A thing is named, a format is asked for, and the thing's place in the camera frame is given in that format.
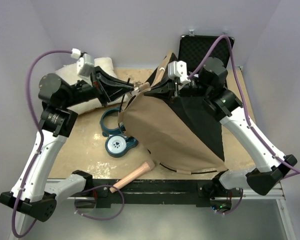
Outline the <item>tan fabric pet tent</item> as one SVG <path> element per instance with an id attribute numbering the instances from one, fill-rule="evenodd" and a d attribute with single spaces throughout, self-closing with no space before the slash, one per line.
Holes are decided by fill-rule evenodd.
<path id="1" fill-rule="evenodd" d="M 180 98 L 165 101 L 150 96 L 151 88 L 168 80 L 166 69 L 174 60 L 176 55 L 169 52 L 118 114 L 118 122 L 124 125 L 127 136 L 136 138 L 146 149 L 208 148 L 224 162 L 223 147 L 214 143 L 221 130 L 216 123 L 208 123 L 202 109 L 193 109 L 188 117 Z"/>

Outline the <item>black tent pole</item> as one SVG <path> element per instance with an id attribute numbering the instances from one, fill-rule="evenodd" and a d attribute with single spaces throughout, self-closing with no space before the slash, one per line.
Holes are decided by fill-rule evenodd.
<path id="1" fill-rule="evenodd" d="M 129 84 L 130 81 L 131 81 L 131 78 L 129 77 L 129 78 L 127 79 L 127 84 Z M 120 105 L 119 105 L 119 109 L 118 109 L 118 113 L 120 113 L 121 110 L 122 110 L 122 107 L 123 107 L 123 103 L 124 103 L 125 97 L 126 97 L 126 95 L 123 95 L 123 96 L 122 96 L 122 99 L 121 99 L 121 102 L 120 102 Z M 118 125 L 118 129 L 119 129 L 120 133 L 123 134 L 124 132 L 123 132 L 123 127 L 122 127 L 121 123 L 118 122 L 117 125 Z"/>
<path id="2" fill-rule="evenodd" d="M 158 163 L 186 175 L 202 170 L 227 170 L 224 162 L 207 147 L 148 147 L 147 150 Z"/>

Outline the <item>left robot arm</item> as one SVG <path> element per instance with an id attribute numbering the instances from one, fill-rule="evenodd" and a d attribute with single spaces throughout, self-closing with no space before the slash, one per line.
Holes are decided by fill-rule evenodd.
<path id="1" fill-rule="evenodd" d="M 14 213 L 45 222 L 57 204 L 68 197 L 76 193 L 89 196 L 94 190 L 93 177 L 81 170 L 74 171 L 56 187 L 46 186 L 55 159 L 78 117 L 69 108 L 94 99 L 106 106 L 133 90 L 133 83 L 112 77 L 99 66 L 93 68 L 87 81 L 72 85 L 55 73 L 43 76 L 38 93 L 43 111 L 33 149 L 15 186 L 0 194 L 0 203 Z"/>

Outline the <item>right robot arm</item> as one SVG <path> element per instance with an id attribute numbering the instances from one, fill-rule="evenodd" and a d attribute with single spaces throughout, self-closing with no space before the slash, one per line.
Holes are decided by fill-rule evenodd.
<path id="1" fill-rule="evenodd" d="M 297 159 L 284 155 L 265 137 L 246 113 L 246 106 L 225 87 L 227 69 L 223 62 L 208 57 L 199 70 L 199 85 L 205 84 L 204 105 L 221 125 L 227 128 L 245 148 L 255 163 L 254 169 L 227 170 L 216 176 L 213 192 L 225 196 L 235 187 L 249 187 L 261 196 L 270 190 L 295 166 Z"/>

